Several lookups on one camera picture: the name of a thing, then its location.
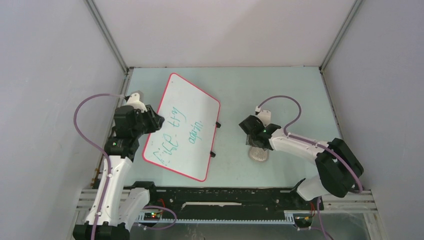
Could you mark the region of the grey mesh sponge eraser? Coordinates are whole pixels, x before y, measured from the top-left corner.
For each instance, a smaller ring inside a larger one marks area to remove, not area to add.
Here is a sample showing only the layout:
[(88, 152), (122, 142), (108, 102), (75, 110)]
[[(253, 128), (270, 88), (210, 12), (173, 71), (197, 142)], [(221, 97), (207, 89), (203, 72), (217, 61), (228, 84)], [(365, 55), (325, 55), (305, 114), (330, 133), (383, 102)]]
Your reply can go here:
[(257, 162), (265, 162), (269, 159), (269, 150), (251, 146), (248, 150), (248, 157)]

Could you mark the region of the pink-framed whiteboard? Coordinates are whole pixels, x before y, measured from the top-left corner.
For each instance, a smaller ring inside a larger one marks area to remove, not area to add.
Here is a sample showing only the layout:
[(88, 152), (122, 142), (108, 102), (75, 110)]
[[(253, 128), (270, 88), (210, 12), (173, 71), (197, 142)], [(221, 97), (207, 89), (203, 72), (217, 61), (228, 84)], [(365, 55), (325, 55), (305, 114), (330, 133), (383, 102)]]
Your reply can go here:
[(204, 182), (208, 175), (221, 103), (177, 73), (169, 75), (157, 114), (159, 131), (148, 135), (143, 159)]

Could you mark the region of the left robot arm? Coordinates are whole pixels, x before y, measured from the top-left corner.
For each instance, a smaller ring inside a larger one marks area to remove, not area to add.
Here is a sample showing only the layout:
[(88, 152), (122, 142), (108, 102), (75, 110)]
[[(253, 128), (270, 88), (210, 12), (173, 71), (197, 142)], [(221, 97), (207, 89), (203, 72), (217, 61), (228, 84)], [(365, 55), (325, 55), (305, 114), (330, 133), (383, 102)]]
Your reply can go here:
[(105, 156), (103, 171), (91, 210), (83, 224), (75, 225), (76, 240), (128, 240), (132, 224), (142, 207), (153, 208), (158, 194), (138, 187), (120, 204), (126, 175), (133, 165), (142, 135), (159, 131), (164, 118), (147, 104), (145, 110), (131, 105), (118, 107), (114, 126), (101, 150)]

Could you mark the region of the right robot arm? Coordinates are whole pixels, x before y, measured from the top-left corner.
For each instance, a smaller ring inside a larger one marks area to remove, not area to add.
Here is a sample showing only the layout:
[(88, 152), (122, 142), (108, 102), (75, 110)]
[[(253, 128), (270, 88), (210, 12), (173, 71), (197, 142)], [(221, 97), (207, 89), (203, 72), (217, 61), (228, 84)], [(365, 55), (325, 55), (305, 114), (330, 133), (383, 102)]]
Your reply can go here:
[(344, 140), (317, 141), (288, 132), (286, 127), (269, 123), (269, 116), (260, 113), (249, 115), (240, 124), (247, 135), (248, 145), (263, 150), (286, 152), (309, 161), (317, 175), (296, 184), (291, 194), (291, 204), (304, 209), (311, 200), (324, 195), (343, 198), (357, 186), (364, 168)]

